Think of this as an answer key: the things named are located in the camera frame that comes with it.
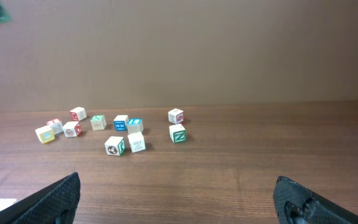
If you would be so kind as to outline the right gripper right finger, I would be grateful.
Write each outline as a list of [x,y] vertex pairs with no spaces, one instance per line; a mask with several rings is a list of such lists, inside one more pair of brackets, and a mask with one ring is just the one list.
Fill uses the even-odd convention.
[[273,202],[280,224],[358,224],[358,215],[285,176],[276,181]]

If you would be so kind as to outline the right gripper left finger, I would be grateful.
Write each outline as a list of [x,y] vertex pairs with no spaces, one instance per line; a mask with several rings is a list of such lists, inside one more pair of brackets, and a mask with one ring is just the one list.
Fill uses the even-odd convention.
[[74,172],[0,211],[0,224],[72,224],[80,190]]

